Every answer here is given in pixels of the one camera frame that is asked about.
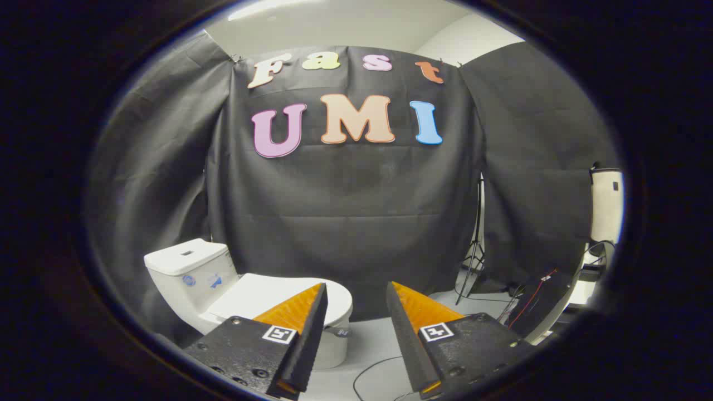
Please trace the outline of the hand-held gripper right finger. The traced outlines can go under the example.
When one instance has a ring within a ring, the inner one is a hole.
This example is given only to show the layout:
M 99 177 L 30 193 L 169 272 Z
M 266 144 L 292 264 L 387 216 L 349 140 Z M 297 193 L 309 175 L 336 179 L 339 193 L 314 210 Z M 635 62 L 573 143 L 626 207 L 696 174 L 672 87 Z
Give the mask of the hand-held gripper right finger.
M 501 384 L 535 346 L 486 313 L 463 315 L 397 282 L 385 288 L 412 390 L 456 400 Z

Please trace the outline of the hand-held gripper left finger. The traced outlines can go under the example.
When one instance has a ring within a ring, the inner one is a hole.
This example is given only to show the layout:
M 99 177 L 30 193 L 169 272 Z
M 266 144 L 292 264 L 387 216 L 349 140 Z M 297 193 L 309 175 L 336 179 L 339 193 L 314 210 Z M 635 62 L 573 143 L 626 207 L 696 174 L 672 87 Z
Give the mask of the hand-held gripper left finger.
M 298 400 L 310 381 L 327 309 L 328 289 L 319 283 L 256 317 L 230 316 L 185 352 L 255 393 Z

